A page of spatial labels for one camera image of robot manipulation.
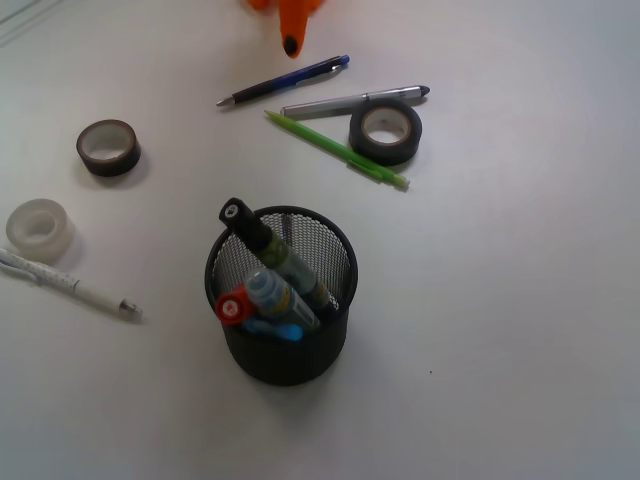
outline silver pen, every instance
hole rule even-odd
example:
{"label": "silver pen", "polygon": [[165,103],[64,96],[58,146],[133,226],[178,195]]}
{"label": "silver pen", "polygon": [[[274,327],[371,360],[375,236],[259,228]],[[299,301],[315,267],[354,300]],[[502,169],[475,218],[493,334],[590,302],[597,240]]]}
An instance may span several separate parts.
{"label": "silver pen", "polygon": [[284,107],[280,113],[285,117],[297,117],[302,115],[311,115],[315,113],[338,113],[340,110],[353,108],[367,100],[375,100],[378,98],[397,98],[400,100],[406,98],[420,98],[429,93],[429,87],[424,85],[414,85],[413,87],[392,88],[391,90],[381,90],[379,92],[363,93],[361,95],[352,95],[350,97],[331,98],[329,100],[321,100],[319,102],[302,103],[300,105],[291,105]]}
{"label": "silver pen", "polygon": [[86,282],[77,280],[66,273],[61,273],[48,265],[30,262],[0,248],[0,265],[3,269],[22,272],[36,283],[46,283],[65,292],[83,302],[99,307],[129,320],[136,320],[142,316],[142,310],[136,305],[108,293],[102,292]]}

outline white mechanical pencil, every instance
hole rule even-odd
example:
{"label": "white mechanical pencil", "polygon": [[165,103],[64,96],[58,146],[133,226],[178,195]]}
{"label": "white mechanical pencil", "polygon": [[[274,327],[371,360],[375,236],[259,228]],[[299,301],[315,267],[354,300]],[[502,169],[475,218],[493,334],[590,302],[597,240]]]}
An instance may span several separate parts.
{"label": "white mechanical pencil", "polygon": [[87,285],[86,282],[77,280],[66,273],[61,273],[42,263],[30,262],[22,257],[14,255],[0,248],[0,262],[15,270],[26,272],[32,280],[42,281],[47,285],[57,288],[83,302],[96,306],[118,316],[135,320],[142,316],[142,310],[136,305],[115,297],[99,289]]}

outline mesh cup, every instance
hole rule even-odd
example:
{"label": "mesh cup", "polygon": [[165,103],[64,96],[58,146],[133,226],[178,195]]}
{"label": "mesh cup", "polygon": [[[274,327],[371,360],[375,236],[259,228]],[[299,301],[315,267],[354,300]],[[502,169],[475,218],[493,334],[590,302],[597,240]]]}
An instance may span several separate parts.
{"label": "mesh cup", "polygon": [[[347,335],[349,306],[358,284],[358,265],[351,244],[330,220],[299,207],[268,207],[256,216],[287,242],[329,290],[338,309],[334,319],[298,342],[247,333],[242,326],[222,326],[227,346],[240,367],[272,385],[297,385],[321,375],[338,358]],[[216,298],[264,265],[244,243],[225,230],[214,244],[205,272],[205,290],[215,311]]]}

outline orange toy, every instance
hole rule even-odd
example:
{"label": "orange toy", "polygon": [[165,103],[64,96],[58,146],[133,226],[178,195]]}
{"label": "orange toy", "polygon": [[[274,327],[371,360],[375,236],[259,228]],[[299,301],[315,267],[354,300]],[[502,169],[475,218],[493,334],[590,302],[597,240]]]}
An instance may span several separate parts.
{"label": "orange toy", "polygon": [[[270,0],[249,0],[256,10],[264,10]],[[309,15],[322,5],[324,0],[280,0],[280,33],[282,46],[291,58],[296,58],[302,50],[304,33]]]}

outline green marker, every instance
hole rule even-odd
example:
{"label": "green marker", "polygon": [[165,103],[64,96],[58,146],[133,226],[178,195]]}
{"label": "green marker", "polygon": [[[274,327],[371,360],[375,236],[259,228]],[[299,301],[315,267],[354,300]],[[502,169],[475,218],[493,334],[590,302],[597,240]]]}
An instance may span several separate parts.
{"label": "green marker", "polygon": [[296,122],[291,118],[287,118],[284,115],[280,115],[279,113],[269,112],[267,110],[265,110],[265,113],[269,115],[269,118],[274,123],[280,125],[282,128],[289,130],[300,138],[304,138],[323,150],[346,160],[349,165],[366,173],[370,177],[381,182],[385,181],[400,188],[407,188],[409,186],[409,180],[396,174],[393,170],[389,170],[386,167],[378,165],[374,161],[357,154],[344,145],[340,145],[338,142],[334,142],[330,138],[327,138],[308,127],[305,127],[301,123]]}

